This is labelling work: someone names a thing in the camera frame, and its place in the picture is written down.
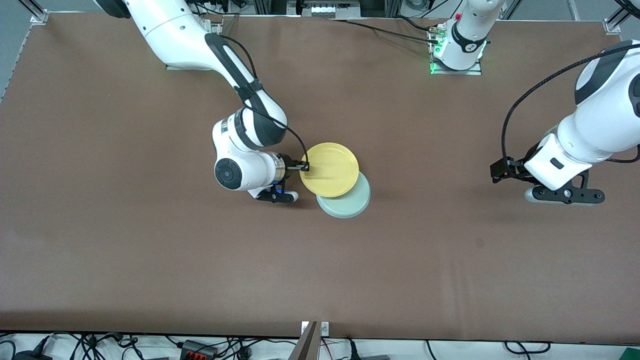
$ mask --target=red wire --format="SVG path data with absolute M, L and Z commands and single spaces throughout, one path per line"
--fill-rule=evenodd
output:
M 329 350 L 329 345 L 327 345 L 324 339 L 322 339 L 322 343 L 324 344 L 324 348 L 326 349 L 327 353 L 329 353 L 329 359 L 333 360 L 333 356 L 331 355 L 331 350 Z

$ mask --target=brown table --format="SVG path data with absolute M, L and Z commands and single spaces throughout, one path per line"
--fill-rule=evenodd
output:
M 640 167 L 596 166 L 594 208 L 489 176 L 513 101 L 618 41 L 601 24 L 500 22 L 482 76 L 429 75 L 424 44 L 324 19 L 229 34 L 307 145 L 356 154 L 367 210 L 331 218 L 297 177 L 290 206 L 224 190 L 211 127 L 240 102 L 223 78 L 164 70 L 131 20 L 54 13 L 0 104 L 0 328 L 640 341 Z M 510 154 L 573 111 L 576 77 L 521 105 Z M 291 135 L 274 149 L 301 155 Z

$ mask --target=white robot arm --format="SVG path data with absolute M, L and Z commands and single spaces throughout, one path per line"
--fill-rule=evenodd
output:
M 640 41 L 627 40 L 603 53 L 624 50 L 590 61 L 575 84 L 575 112 L 547 131 L 525 158 L 509 159 L 510 172 L 503 160 L 494 163 L 493 182 L 515 177 L 540 184 L 525 193 L 531 202 L 604 201 L 600 190 L 586 188 L 587 170 L 640 143 L 639 47 Z M 580 188 L 571 184 L 576 176 L 583 179 Z
M 460 17 L 447 20 L 445 41 L 433 56 L 454 70 L 467 70 L 480 58 L 489 30 L 506 0 L 467 0 Z
M 284 183 L 294 171 L 308 170 L 308 163 L 259 151 L 282 141 L 287 117 L 223 37 L 207 32 L 184 0 L 96 2 L 110 15 L 130 15 L 163 63 L 183 70 L 212 69 L 233 86 L 244 106 L 212 130 L 218 157 L 214 172 L 220 185 L 249 191 L 259 200 L 298 199 L 296 192 L 284 190 Z

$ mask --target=yellow plate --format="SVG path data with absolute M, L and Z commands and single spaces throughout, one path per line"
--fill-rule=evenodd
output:
M 301 171 L 300 177 L 312 193 L 323 197 L 344 195 L 358 181 L 358 160 L 339 143 L 319 143 L 307 153 L 309 171 Z

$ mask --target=teal disc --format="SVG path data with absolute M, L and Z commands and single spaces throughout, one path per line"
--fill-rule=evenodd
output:
M 371 186 L 367 178 L 360 172 L 356 184 L 344 195 L 338 197 L 316 195 L 316 199 L 327 214 L 336 218 L 352 218 L 361 214 L 369 205 Z

